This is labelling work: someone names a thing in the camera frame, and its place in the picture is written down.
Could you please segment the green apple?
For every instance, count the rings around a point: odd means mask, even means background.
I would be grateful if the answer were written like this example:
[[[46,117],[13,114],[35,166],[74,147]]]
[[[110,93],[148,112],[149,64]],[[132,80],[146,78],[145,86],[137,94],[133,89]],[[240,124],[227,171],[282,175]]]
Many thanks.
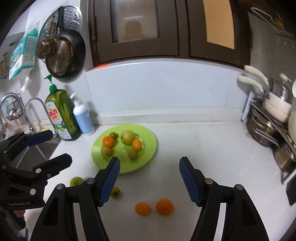
[[[81,178],[81,177],[73,177],[71,180],[70,180],[70,186],[73,187],[73,186],[79,186],[81,185],[82,183],[84,182],[84,179]]]

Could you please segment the brown longan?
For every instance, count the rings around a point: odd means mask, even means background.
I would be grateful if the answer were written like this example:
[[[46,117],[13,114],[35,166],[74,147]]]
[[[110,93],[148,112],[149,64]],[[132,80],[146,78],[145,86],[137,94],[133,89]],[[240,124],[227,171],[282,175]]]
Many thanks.
[[[112,156],[113,155],[113,149],[112,148],[105,148],[104,149],[104,154],[106,156]]]
[[[135,159],[137,158],[137,156],[138,156],[137,151],[135,151],[135,150],[131,150],[131,151],[128,153],[128,156],[129,156],[129,158],[130,158],[131,160],[135,160]]]

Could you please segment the large orange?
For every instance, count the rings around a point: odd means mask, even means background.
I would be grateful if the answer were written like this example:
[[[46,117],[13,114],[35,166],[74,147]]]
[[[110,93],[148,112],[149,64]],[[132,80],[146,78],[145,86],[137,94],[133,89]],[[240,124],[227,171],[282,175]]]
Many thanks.
[[[105,136],[102,140],[102,144],[106,148],[113,148],[116,144],[116,141],[111,136]]]

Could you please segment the green tomato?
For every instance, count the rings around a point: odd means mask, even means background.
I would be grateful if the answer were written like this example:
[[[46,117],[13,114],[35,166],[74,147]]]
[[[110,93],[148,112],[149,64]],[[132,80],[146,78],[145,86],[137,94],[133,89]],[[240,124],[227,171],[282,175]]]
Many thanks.
[[[116,132],[112,132],[109,134],[109,136],[112,137],[114,140],[116,140],[118,137],[118,134]]]
[[[121,190],[118,187],[113,187],[111,190],[110,197],[118,199],[121,196]]]

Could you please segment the yellow-green pear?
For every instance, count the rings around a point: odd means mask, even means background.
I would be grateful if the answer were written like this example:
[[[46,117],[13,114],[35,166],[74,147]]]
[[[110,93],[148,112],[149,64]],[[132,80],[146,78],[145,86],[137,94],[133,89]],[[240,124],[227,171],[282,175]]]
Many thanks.
[[[124,145],[131,145],[135,139],[135,133],[131,130],[126,130],[121,133],[120,140]]]

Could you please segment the small orange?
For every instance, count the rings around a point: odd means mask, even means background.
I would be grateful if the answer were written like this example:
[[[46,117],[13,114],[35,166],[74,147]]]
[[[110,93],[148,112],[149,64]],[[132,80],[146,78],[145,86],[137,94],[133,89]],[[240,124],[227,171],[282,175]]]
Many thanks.
[[[142,149],[142,141],[139,139],[134,139],[132,141],[132,148],[136,151],[140,151]]]
[[[151,207],[144,202],[139,202],[136,204],[135,208],[134,208],[135,212],[143,217],[149,216],[151,214]]]

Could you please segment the thin chrome faucet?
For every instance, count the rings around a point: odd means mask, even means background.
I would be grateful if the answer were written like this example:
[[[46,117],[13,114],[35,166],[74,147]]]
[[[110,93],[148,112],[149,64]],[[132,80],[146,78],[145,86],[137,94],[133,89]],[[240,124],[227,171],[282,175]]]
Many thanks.
[[[31,125],[29,126],[31,132],[39,133],[51,130],[53,133],[53,140],[59,140],[58,133],[47,112],[43,100],[38,97],[31,97],[25,103],[23,110],[24,116],[31,121]]]

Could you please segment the steel sink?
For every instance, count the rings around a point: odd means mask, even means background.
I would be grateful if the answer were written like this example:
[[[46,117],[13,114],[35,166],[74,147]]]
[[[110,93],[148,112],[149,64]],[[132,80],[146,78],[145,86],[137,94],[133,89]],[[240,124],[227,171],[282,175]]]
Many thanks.
[[[25,148],[25,150],[10,163],[10,166],[21,170],[32,171],[34,166],[48,161],[51,158],[59,143],[60,140],[51,140],[33,147]]]

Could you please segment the large chrome faucet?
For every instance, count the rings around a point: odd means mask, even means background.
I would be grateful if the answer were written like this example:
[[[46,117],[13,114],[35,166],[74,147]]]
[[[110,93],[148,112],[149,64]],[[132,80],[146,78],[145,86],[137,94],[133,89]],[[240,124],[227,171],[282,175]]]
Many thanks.
[[[8,98],[11,103],[6,107],[6,118],[10,121],[17,120],[23,115],[24,104],[20,94],[9,92],[1,98],[1,108]]]

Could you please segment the green dish soap bottle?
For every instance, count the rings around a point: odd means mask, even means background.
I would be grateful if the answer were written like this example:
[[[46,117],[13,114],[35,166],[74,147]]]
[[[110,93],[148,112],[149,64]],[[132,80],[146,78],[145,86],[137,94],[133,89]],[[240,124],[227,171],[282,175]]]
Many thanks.
[[[65,89],[58,89],[53,84],[52,78],[52,74],[45,77],[50,82],[50,94],[45,100],[47,113],[59,137],[65,141],[74,141],[82,133],[73,113],[74,104],[68,92]]]

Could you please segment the white blue pump bottle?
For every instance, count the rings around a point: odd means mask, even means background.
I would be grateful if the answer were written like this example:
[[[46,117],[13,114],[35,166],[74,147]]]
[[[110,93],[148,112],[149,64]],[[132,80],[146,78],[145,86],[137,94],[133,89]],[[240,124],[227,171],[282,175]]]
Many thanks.
[[[73,113],[79,125],[79,128],[81,129],[81,132],[86,136],[92,135],[94,133],[94,125],[91,120],[88,108],[77,97],[77,93],[71,94],[70,98],[74,102]]]

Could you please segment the black knife block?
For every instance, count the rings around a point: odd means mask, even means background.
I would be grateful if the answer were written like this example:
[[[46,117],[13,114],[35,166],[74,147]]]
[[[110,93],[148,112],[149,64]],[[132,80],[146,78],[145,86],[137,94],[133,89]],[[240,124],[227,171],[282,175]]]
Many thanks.
[[[296,203],[296,176],[294,176],[287,184],[286,194],[290,206]]]

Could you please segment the green plate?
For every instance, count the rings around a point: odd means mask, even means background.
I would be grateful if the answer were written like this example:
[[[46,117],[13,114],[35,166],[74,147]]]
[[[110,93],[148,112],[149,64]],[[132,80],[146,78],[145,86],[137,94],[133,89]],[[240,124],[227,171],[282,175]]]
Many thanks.
[[[142,148],[137,151],[137,157],[131,159],[128,153],[133,151],[132,145],[125,145],[120,140],[120,135],[124,131],[132,131],[135,138],[142,142]],[[103,139],[111,133],[116,133],[117,138],[114,141],[114,146],[111,148],[112,153],[106,154],[106,146],[103,145]],[[112,157],[118,157],[120,160],[120,173],[127,174],[137,171],[148,164],[156,154],[158,147],[157,139],[154,133],[148,128],[132,123],[126,123],[109,128],[101,133],[93,143],[91,156],[93,162],[100,169],[107,166]]]

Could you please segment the brass colander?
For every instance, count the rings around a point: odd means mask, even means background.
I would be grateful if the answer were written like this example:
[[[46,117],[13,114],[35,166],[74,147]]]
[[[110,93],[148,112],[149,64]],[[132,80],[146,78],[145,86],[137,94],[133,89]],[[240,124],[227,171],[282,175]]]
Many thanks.
[[[63,39],[57,40],[54,53],[45,60],[48,71],[58,77],[64,76],[72,64],[72,57],[70,44]]]

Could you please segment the paper towel pack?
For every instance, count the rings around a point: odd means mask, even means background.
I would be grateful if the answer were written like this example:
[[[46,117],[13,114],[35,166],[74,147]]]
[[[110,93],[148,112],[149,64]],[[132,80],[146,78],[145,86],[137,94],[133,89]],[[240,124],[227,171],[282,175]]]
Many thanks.
[[[9,80],[18,81],[22,92],[31,83],[30,72],[35,68],[37,42],[37,28],[29,28],[10,56]]]

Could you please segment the small brass pot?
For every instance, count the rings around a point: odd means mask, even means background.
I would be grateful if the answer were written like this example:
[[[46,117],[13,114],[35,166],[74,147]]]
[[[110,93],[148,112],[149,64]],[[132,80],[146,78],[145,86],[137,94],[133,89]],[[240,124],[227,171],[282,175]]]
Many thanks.
[[[46,59],[48,56],[52,55],[56,47],[56,39],[54,37],[50,38],[51,30],[53,28],[54,22],[50,21],[47,37],[41,40],[36,49],[36,56],[39,59]]]

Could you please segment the steel pot lower shelf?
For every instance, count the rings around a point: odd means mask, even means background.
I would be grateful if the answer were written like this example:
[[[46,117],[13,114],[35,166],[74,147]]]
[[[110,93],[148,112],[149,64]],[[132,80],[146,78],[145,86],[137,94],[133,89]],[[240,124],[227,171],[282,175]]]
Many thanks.
[[[247,121],[247,130],[253,139],[264,147],[279,148],[278,131],[256,109],[251,108]]]

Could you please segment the black frying pan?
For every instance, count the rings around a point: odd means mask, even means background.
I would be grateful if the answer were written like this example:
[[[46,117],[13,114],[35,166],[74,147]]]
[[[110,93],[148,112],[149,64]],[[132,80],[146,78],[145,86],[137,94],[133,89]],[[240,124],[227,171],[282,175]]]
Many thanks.
[[[49,73],[62,81],[71,81],[82,70],[86,57],[86,46],[82,35],[76,30],[64,29],[64,8],[58,8],[55,50],[45,59]]]

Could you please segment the white pot rack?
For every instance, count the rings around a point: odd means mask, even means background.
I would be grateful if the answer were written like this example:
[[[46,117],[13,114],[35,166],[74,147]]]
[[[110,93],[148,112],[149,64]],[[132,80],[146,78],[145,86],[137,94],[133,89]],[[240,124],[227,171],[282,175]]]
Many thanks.
[[[264,147],[271,148],[281,170],[281,183],[287,185],[295,177],[295,143],[287,125],[273,118],[262,106],[260,94],[250,92],[241,116],[251,137]]]

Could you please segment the white ceramic jug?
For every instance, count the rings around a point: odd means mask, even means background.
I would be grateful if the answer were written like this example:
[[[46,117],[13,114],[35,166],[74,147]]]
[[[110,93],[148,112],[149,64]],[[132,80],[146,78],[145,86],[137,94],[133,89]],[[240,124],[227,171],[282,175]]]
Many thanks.
[[[296,144],[296,110],[292,111],[288,121],[288,132],[292,141]]]

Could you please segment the round steel steamer plate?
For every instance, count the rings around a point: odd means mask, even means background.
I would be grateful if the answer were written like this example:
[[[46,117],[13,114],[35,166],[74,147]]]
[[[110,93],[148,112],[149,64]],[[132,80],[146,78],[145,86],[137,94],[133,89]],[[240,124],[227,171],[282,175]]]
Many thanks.
[[[55,10],[44,22],[39,32],[41,40],[55,37],[63,30],[75,30],[81,32],[82,13],[76,6],[61,6]]]

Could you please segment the white handled saucepan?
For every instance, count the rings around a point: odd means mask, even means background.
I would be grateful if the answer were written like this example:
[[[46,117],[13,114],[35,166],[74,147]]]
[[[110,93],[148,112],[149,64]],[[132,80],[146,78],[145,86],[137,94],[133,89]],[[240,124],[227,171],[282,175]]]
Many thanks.
[[[238,81],[255,86],[264,96],[263,108],[276,120],[287,123],[291,114],[293,98],[290,87],[283,81],[268,79],[260,70],[250,65],[244,65],[244,70],[260,78],[264,83],[264,87],[245,75],[240,75],[237,78]]]

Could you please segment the dark wooden window frame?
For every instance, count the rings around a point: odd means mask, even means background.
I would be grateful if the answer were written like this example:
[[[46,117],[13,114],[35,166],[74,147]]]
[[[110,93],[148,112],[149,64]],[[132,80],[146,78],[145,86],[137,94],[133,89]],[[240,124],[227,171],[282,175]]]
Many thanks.
[[[94,66],[144,58],[250,63],[250,23],[242,1],[90,1]]]

